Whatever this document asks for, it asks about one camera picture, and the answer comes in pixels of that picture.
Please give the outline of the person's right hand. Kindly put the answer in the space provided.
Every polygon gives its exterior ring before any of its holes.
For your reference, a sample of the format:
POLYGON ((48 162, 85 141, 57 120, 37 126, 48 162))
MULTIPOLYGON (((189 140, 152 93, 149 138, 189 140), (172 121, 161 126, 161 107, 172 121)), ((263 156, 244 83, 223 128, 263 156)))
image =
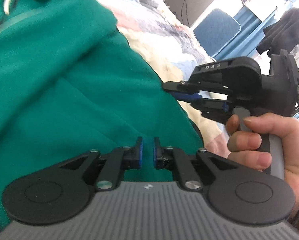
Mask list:
POLYGON ((267 113, 240 119, 232 115, 226 123, 230 134, 228 159, 241 165, 264 171, 273 168, 278 160, 275 156, 277 143, 265 150, 265 135, 280 138, 284 155, 284 178, 295 194, 296 202, 291 218, 299 211, 299 120, 267 113))

